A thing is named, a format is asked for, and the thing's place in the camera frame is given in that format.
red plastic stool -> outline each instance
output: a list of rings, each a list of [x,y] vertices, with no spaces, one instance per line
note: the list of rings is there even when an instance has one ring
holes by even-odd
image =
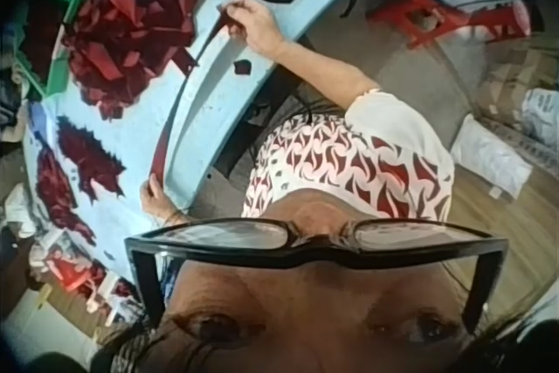
[[[437,19],[435,28],[425,30],[414,24],[411,15],[417,13],[434,16]],[[386,22],[397,27],[411,38],[409,49],[465,26],[485,26],[493,36],[488,43],[524,38],[531,33],[528,8],[520,0],[473,14],[445,6],[437,0],[389,0],[384,6],[369,12],[366,18],[368,22]]]

white cloth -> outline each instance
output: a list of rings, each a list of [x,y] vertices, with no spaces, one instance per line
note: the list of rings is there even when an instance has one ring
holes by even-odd
[[[380,91],[364,94],[345,118],[298,115],[259,151],[243,217],[303,188],[330,193],[377,218],[445,220],[454,164],[421,114]]]

pile of red fabric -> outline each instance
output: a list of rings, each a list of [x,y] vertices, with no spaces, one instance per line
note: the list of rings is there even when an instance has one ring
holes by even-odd
[[[82,99],[103,119],[121,118],[170,60],[188,74],[197,0],[85,0],[63,43]]]
[[[64,0],[29,0],[25,37],[19,51],[31,63],[31,69],[46,85],[52,62],[52,51],[68,9]]]
[[[72,209],[77,207],[72,187],[52,149],[40,140],[43,148],[38,155],[37,185],[38,197],[43,200],[51,222],[60,229],[79,233],[89,245],[95,245],[95,234]]]
[[[93,132],[77,128],[66,117],[59,117],[59,146],[64,156],[78,167],[79,189],[84,191],[91,201],[97,199],[92,180],[102,185],[107,191],[122,196],[118,176],[125,167],[114,155],[106,152]]]

glasses lens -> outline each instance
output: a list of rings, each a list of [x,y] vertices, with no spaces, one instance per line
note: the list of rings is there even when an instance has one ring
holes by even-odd
[[[480,240],[480,237],[459,228],[417,222],[365,224],[357,228],[355,238],[366,251],[411,249]]]
[[[287,242],[287,231],[275,224],[244,220],[217,221],[166,231],[156,239],[172,244],[272,250],[281,248]]]

